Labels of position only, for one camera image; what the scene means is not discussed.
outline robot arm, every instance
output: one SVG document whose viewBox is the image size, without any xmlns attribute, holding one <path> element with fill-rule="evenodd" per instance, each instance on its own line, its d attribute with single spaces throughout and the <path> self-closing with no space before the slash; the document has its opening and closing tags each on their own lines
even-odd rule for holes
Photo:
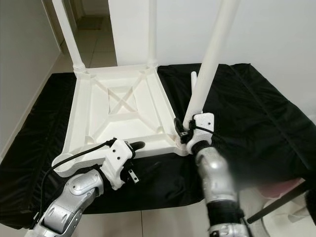
<svg viewBox="0 0 316 237">
<path fill-rule="evenodd" d="M 195 155 L 202 187 L 211 237 L 252 237 L 248 226 L 243 223 L 243 212 L 239 208 L 228 164 L 211 146 L 214 132 L 214 115 L 202 113 L 193 116 L 186 131 L 175 119 L 176 130 L 187 150 Z"/>
<path fill-rule="evenodd" d="M 119 189 L 124 181 L 120 174 L 126 162 L 135 156 L 135 150 L 144 143 L 128 144 L 115 140 L 109 149 L 104 150 L 105 160 L 99 169 L 86 174 L 78 174 L 69 179 L 62 194 L 52 202 L 39 222 L 25 237 L 70 237 L 77 227 L 83 211 L 104 193 L 106 189 Z M 138 178 L 130 169 L 128 174 L 134 183 Z"/>
</svg>

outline baseboard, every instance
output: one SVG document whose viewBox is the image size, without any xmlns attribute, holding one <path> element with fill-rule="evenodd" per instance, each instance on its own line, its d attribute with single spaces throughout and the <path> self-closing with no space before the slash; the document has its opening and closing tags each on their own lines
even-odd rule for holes
<svg viewBox="0 0 316 237">
<path fill-rule="evenodd" d="M 1 151 L 0 154 L 0 164 L 3 160 L 3 157 L 5 156 L 5 154 L 7 153 L 7 151 L 9 150 L 11 144 L 13 143 L 16 135 L 19 133 L 19 131 L 21 130 L 27 116 L 29 115 L 34 103 L 36 102 L 38 96 L 40 95 L 41 91 L 43 90 L 47 80 L 49 79 L 50 75 L 53 73 L 53 69 L 54 66 L 57 62 L 57 60 L 59 60 L 59 58 L 63 55 L 63 53 L 60 51 L 58 56 L 56 57 L 54 63 L 52 64 L 52 66 L 50 67 L 45 79 L 43 80 L 43 82 L 41 83 L 40 87 L 37 89 L 35 95 L 33 96 L 32 100 L 30 101 L 30 103 L 28 104 L 28 106 L 26 107 L 22 117 L 20 118 L 19 122 L 17 123 L 13 133 L 11 134 L 10 138 L 8 139 L 8 141 L 6 142 L 5 146 L 3 147 L 3 150 Z"/>
</svg>

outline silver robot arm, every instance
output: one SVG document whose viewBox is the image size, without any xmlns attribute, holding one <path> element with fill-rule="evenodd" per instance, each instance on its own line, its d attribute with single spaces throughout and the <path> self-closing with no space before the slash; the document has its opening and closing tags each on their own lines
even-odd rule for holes
<svg viewBox="0 0 316 237">
<path fill-rule="evenodd" d="M 252 237 L 250 229 L 243 222 L 233 180 L 228 164 L 211 146 L 214 132 L 214 115 L 194 115 L 189 130 L 175 119 L 175 127 L 181 142 L 195 155 L 198 173 L 202 180 L 205 202 L 210 223 L 211 237 Z"/>
<path fill-rule="evenodd" d="M 94 199 L 102 195 L 106 188 L 117 190 L 124 184 L 120 173 L 126 161 L 135 156 L 131 145 L 123 140 L 115 140 L 109 149 L 104 150 L 105 161 L 99 169 L 70 178 L 62 194 L 52 202 L 25 237 L 71 237 L 83 211 Z M 138 143 L 135 150 L 144 145 Z M 134 183 L 138 182 L 131 169 L 128 174 Z"/>
</svg>

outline black tablecloth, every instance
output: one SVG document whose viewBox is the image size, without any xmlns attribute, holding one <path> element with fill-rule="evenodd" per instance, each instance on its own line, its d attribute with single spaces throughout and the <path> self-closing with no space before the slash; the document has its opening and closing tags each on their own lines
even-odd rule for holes
<svg viewBox="0 0 316 237">
<path fill-rule="evenodd" d="M 160 66 L 171 106 L 184 118 L 191 71 L 200 64 Z M 73 73 L 53 74 L 0 165 L 0 222 L 28 228 L 40 205 L 40 184 L 63 148 L 76 85 Z M 228 160 L 239 185 L 316 179 L 316 126 L 250 64 L 219 65 L 204 112 L 215 114 L 214 146 Z M 138 185 L 98 197 L 85 213 L 109 213 L 188 205 L 202 199 L 192 156 L 136 159 Z M 66 179 L 50 175 L 47 200 Z"/>
</svg>

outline black metal stand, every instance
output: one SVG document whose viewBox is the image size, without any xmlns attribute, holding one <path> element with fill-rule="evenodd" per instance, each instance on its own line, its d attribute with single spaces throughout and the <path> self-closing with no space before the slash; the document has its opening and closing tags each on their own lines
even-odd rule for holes
<svg viewBox="0 0 316 237">
<path fill-rule="evenodd" d="M 279 207 L 283 206 L 287 202 L 291 201 L 292 199 L 298 197 L 299 195 L 303 194 L 307 190 L 311 189 L 314 185 L 311 182 L 304 181 L 288 193 L 286 193 L 284 196 L 282 196 L 280 199 L 274 201 L 269 206 L 263 208 L 261 211 L 257 212 L 253 216 L 249 217 L 247 219 L 247 222 L 249 224 L 263 218 L 264 216 L 268 215 L 270 212 L 273 212 L 274 210 L 278 209 Z"/>
</svg>

